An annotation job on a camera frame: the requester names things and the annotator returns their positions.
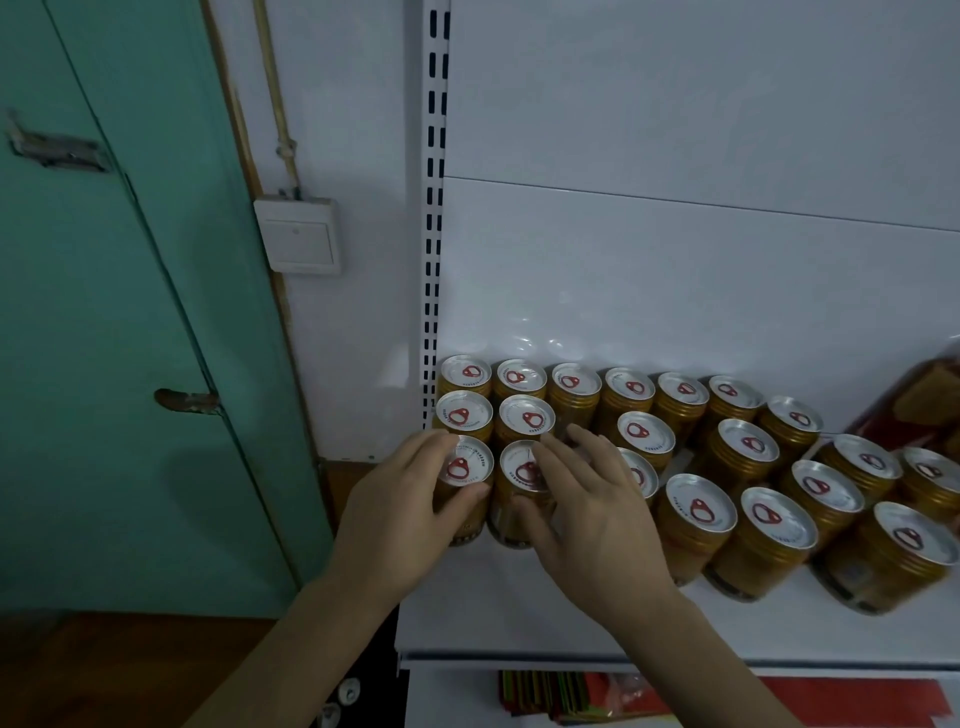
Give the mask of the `gold drink can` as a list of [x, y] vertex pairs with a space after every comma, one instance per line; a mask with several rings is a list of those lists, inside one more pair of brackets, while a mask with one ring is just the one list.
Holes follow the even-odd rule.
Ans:
[[518, 440], [502, 449], [490, 492], [486, 524], [498, 543], [514, 550], [532, 547], [529, 534], [518, 515], [516, 501], [534, 504], [547, 519], [551, 519], [556, 507], [535, 459], [533, 444], [533, 440]]
[[[494, 485], [495, 458], [490, 448], [473, 436], [460, 435], [456, 447], [443, 463], [434, 489], [433, 507], [439, 513], [443, 507], [467, 486], [477, 482]], [[490, 490], [478, 502], [458, 528], [449, 546], [460, 547], [480, 536], [489, 513]]]

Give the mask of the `person's left hand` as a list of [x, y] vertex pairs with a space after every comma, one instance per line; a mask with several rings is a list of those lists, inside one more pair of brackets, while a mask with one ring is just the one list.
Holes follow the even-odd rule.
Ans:
[[438, 563], [454, 535], [440, 533], [434, 489], [457, 443], [415, 433], [353, 487], [326, 570], [344, 593], [392, 608]]

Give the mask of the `white metal shelf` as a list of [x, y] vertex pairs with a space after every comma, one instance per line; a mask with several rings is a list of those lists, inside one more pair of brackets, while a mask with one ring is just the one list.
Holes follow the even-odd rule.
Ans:
[[[574, 70], [599, 91], [623, 91], [613, 57], [627, 40], [653, 43], [678, 6], [452, 0], [446, 156], [439, 261], [438, 356], [476, 351], [549, 364], [631, 364], [746, 379], [767, 394], [814, 406], [833, 433], [870, 405], [907, 365], [960, 342], [960, 212], [911, 211], [913, 192], [850, 173], [837, 187], [828, 160], [825, 201], [708, 200], [706, 192], [627, 191], [614, 162], [627, 141], [590, 122], [601, 142], [559, 130], [560, 111], [526, 110], [518, 139], [558, 152], [547, 172], [505, 171], [512, 131], [495, 130], [506, 161], [487, 170], [465, 135], [513, 122], [507, 102], [482, 106], [490, 84], [543, 71], [559, 82], [575, 32]], [[613, 670], [632, 666], [601, 627], [571, 606], [533, 555], [490, 536], [446, 556], [399, 608], [394, 647], [403, 670]], [[893, 615], [858, 615], [806, 572], [752, 606], [703, 579], [684, 593], [758, 674], [936, 677], [960, 680], [960, 577], [948, 577]]]

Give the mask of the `pile of colourful packets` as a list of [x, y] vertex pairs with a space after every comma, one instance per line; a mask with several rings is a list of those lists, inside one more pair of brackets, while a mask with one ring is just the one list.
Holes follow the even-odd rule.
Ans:
[[561, 726], [673, 716], [637, 673], [500, 670], [497, 693], [512, 717], [540, 715]]

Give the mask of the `metal door latch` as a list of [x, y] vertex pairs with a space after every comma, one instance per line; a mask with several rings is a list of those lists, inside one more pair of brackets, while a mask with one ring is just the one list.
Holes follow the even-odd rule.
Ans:
[[6, 111], [5, 135], [11, 153], [42, 168], [109, 174], [114, 171], [110, 155], [98, 142], [65, 134], [44, 133], [23, 127], [18, 113]]

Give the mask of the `person's right hand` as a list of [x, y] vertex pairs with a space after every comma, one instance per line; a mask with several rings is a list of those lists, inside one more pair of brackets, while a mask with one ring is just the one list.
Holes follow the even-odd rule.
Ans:
[[614, 600], [665, 591], [667, 583], [677, 589], [632, 474], [630, 484], [581, 484], [568, 468], [574, 449], [567, 443], [544, 434], [532, 450], [556, 503], [549, 521], [562, 549], [560, 563], [541, 564], [582, 613], [604, 627], [596, 618]]

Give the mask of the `red flat box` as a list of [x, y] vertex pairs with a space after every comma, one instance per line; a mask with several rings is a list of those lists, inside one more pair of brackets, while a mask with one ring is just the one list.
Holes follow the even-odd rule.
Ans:
[[903, 678], [761, 678], [805, 728], [936, 728], [954, 718], [935, 680]]

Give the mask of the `wooden door frame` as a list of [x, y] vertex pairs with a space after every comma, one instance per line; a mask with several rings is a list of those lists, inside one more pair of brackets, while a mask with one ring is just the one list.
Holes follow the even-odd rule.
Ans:
[[[227, 54], [222, 42], [222, 37], [217, 26], [216, 19], [214, 17], [211, 0], [198, 1], [201, 6], [203, 22], [206, 28], [208, 40], [211, 45], [214, 62], [217, 67], [220, 85], [222, 88], [222, 95], [228, 110], [227, 113], [229, 115], [229, 121], [232, 128], [239, 164], [241, 165], [246, 184], [247, 196], [248, 199], [253, 202], [263, 194], [263, 185], [258, 174], [257, 164], [253, 158], [244, 111], [238, 91], [232, 79], [229, 62], [227, 60]], [[281, 321], [287, 358], [289, 359], [293, 371], [294, 385], [298, 398], [298, 409], [303, 420], [303, 427], [307, 439], [309, 455], [311, 455], [311, 461], [314, 468], [318, 469], [322, 465], [322, 458], [317, 452], [311, 420], [309, 418], [309, 411], [306, 406], [305, 393], [299, 377], [299, 369], [297, 367], [296, 358], [294, 356], [290, 328], [292, 323], [290, 316], [291, 311], [286, 295], [287, 291], [285, 287], [285, 281], [281, 273], [277, 273], [271, 268], [268, 268], [268, 274], [274, 306]]]

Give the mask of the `white slotted shelf upright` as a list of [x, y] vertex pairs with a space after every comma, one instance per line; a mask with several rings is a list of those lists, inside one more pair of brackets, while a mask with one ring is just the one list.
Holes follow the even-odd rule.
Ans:
[[427, 430], [440, 398], [438, 373], [440, 320], [440, 261], [443, 193], [447, 144], [447, 104], [450, 66], [450, 12], [452, 0], [422, 0], [418, 250], [421, 254], [418, 288], [421, 300], [417, 363], [422, 401], [420, 424]]

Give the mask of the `person's left forearm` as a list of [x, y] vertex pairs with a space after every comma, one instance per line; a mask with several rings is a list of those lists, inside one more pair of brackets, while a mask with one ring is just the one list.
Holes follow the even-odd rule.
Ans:
[[332, 560], [182, 728], [307, 728], [422, 577]]

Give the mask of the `beige wall conduit pipe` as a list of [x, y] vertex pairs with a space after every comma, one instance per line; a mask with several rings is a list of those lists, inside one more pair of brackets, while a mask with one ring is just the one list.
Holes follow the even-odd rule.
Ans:
[[269, 20], [266, 0], [250, 0], [257, 32], [258, 47], [270, 98], [270, 108], [277, 135], [276, 155], [282, 161], [287, 177], [287, 187], [281, 195], [295, 201], [304, 200], [303, 188], [297, 167], [297, 142], [291, 137], [287, 121], [279, 69]]

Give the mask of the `green door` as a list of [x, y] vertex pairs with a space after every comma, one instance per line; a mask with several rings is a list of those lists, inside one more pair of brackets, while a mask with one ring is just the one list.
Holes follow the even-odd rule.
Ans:
[[0, 613], [278, 618], [324, 508], [200, 1], [0, 0]]

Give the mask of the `group of gold cans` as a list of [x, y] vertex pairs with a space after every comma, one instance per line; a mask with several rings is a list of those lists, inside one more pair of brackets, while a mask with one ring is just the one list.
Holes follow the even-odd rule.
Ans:
[[[491, 403], [490, 386], [441, 386], [435, 425], [487, 444], [499, 455], [510, 443], [539, 441], [550, 434], [568, 444], [568, 426], [583, 428], [604, 387], [594, 370], [571, 362], [550, 373], [537, 369], [540, 387], [512, 389]], [[750, 486], [729, 495], [699, 473], [681, 472], [659, 484], [654, 465], [671, 458], [676, 439], [660, 418], [645, 411], [621, 414], [613, 429], [586, 430], [613, 443], [630, 468], [648, 505], [670, 577], [677, 589], [703, 570], [719, 587], [756, 601], [804, 564], [818, 546], [819, 527], [804, 506], [788, 494]]]

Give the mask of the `red snack packet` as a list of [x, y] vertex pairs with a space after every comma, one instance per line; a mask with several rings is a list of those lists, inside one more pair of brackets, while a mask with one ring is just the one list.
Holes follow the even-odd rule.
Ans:
[[960, 353], [915, 365], [845, 433], [891, 453], [913, 446], [960, 453]]

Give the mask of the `white wall switch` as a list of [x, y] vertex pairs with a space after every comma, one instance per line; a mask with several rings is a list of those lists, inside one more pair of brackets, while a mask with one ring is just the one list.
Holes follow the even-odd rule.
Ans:
[[342, 274], [335, 200], [262, 196], [253, 201], [253, 210], [271, 271], [284, 275]]

